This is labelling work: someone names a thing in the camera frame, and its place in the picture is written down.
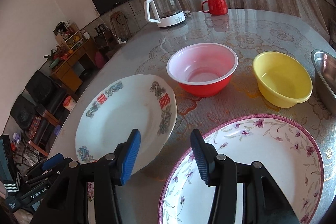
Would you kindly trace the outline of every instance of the glass kettle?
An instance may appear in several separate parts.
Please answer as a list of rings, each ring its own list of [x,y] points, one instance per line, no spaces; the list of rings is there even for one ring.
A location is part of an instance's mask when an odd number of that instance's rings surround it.
[[[150,16],[150,5],[155,19]],[[184,12],[178,0],[146,0],[144,9],[146,20],[157,23],[159,27],[170,27],[185,20]]]

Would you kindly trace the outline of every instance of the table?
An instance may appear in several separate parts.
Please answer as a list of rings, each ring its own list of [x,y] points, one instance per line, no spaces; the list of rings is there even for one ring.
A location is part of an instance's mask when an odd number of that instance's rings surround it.
[[[59,79],[64,84],[68,93],[73,94],[83,81],[73,71],[72,66],[79,61],[84,69],[95,66],[95,55],[97,48],[92,38],[89,38],[80,45],[72,54],[59,65],[52,73],[51,77]]]
[[[239,58],[230,84],[210,98],[198,98],[184,92],[166,72],[167,61],[174,52],[201,42],[228,45]],[[177,121],[159,155],[134,174],[125,187],[118,188],[124,223],[157,222],[162,187],[174,163],[189,148],[189,134],[194,128],[204,134],[236,117],[272,113],[303,125],[321,150],[324,188],[311,221],[315,224],[329,207],[336,190],[336,118],[321,103],[315,90],[308,101],[292,108],[282,109],[267,102],[258,90],[252,60],[264,51],[283,52],[298,60],[314,80],[310,53],[316,48],[336,56],[329,44],[300,18],[275,12],[229,9],[227,15],[215,17],[196,12],[182,25],[169,29],[148,24],[115,54],[88,86],[63,125],[49,156],[60,152],[77,159],[75,134],[82,113],[110,83],[133,74],[155,74],[174,89]]]

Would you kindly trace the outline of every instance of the red mug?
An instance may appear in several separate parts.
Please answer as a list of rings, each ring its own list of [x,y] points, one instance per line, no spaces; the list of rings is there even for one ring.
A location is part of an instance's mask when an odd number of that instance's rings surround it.
[[[209,10],[204,11],[203,5],[208,3]],[[202,12],[203,13],[211,13],[214,16],[226,15],[227,14],[227,5],[225,0],[207,0],[202,2]]]

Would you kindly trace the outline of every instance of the oval plate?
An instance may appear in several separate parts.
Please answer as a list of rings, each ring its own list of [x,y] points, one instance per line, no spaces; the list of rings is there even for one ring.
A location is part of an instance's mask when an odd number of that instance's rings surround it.
[[[307,224],[319,204],[323,162],[315,140],[296,122],[256,114],[226,122],[203,136],[235,162],[262,162]],[[201,180],[191,148],[175,164],[161,193],[159,224],[208,223],[215,187]],[[242,187],[237,190],[236,223],[242,219]]]
[[[102,90],[83,113],[76,132],[76,154],[89,163],[113,153],[132,129],[141,134],[133,172],[149,164],[168,140],[177,117],[172,88],[156,75],[133,75]]]

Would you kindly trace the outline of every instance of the red bowl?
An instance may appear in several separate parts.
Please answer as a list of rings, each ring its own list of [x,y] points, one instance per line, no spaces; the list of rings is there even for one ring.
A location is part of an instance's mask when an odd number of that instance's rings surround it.
[[[167,72],[185,91],[210,97],[230,81],[238,65],[236,53],[217,43],[199,43],[185,47],[169,59]]]

